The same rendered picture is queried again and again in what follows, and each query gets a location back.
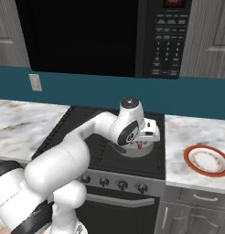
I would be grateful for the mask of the black hob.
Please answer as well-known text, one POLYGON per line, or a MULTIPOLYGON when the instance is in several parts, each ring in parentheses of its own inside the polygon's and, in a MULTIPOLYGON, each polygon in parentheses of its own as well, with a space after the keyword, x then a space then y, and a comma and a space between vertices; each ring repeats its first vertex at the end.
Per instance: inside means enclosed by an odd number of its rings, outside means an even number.
MULTIPOLYGON (((33 154, 32 159, 59 144, 67 133, 88 121, 95 112, 100 111, 102 110, 97 108, 70 106, 49 136, 33 154)), ((160 141, 154 143, 151 153, 140 158, 122 156, 115 151, 111 142, 93 134, 86 139, 86 144, 91 153, 89 168, 165 180, 165 115, 145 112, 145 118, 155 120, 160 130, 160 141)))

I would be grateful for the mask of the black microwave door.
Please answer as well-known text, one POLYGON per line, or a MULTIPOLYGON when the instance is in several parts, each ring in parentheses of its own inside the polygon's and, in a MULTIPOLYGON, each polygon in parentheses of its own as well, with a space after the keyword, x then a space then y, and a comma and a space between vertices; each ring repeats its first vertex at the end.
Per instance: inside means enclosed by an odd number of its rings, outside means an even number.
POLYGON ((141 0, 15 0, 34 71, 143 76, 141 0))

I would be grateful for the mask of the black oven door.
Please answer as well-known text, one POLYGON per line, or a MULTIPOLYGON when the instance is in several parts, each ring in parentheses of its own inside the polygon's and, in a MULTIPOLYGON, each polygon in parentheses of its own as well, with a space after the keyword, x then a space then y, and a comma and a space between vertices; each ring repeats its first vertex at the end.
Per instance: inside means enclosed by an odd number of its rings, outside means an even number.
POLYGON ((154 234, 159 198, 118 191, 102 187, 87 186, 87 195, 116 197, 127 200, 153 198, 155 203, 146 207, 119 207, 86 199, 76 210, 77 216, 88 230, 88 234, 154 234))

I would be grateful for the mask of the black microwave oven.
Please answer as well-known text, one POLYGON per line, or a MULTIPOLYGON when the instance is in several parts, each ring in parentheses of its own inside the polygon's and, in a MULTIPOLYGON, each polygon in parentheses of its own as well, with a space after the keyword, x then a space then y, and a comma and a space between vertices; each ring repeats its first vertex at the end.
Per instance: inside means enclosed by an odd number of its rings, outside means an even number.
POLYGON ((179 77, 192 0, 141 0, 143 76, 179 77))

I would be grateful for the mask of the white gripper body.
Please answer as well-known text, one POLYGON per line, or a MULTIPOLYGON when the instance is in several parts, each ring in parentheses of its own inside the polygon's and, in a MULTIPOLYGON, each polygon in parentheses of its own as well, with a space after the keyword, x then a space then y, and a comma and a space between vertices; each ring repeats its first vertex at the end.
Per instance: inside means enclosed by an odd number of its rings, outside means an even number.
POLYGON ((160 132, 140 132, 137 135, 137 140, 142 142, 159 142, 160 141, 160 132))

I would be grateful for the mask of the grey wall cupboard door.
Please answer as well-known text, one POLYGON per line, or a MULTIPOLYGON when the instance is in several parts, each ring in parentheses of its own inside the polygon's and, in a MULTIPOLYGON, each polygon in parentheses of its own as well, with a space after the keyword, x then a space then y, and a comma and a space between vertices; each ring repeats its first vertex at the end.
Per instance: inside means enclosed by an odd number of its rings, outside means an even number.
POLYGON ((225 0, 193 0, 181 77, 225 80, 225 0))
POLYGON ((30 66, 15 0, 0 0, 0 66, 30 66))

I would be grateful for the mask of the grey base cupboard door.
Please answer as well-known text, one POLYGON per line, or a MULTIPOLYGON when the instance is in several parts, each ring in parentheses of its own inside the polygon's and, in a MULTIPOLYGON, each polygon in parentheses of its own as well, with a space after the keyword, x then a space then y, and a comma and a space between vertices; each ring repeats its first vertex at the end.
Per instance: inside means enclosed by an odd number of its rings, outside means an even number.
POLYGON ((225 234, 225 212, 162 202, 156 226, 156 234, 225 234), (166 225, 162 229, 166 207, 166 225))

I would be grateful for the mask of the white wall socket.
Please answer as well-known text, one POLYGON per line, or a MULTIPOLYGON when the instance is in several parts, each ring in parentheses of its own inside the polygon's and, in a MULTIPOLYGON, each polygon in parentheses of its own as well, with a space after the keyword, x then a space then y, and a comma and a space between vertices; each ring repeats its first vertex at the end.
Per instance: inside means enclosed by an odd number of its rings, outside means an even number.
POLYGON ((28 75, 33 91, 42 91, 41 82, 38 74, 28 75))

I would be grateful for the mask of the grey drawer front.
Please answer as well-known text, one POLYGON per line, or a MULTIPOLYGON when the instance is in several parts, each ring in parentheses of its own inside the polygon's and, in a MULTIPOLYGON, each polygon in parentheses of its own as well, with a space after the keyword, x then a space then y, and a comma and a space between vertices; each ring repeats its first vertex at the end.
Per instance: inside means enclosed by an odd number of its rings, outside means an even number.
POLYGON ((182 188, 179 200, 209 207, 225 208, 225 195, 209 191, 182 188))

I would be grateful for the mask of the white plate with red rim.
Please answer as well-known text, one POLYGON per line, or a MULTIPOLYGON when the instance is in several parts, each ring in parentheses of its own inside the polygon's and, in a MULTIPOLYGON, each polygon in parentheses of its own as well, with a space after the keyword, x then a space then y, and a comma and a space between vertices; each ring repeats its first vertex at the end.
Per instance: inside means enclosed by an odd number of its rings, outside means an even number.
POLYGON ((186 164, 195 172, 208 177, 225 176, 225 154, 212 146, 196 144, 184 151, 186 164))

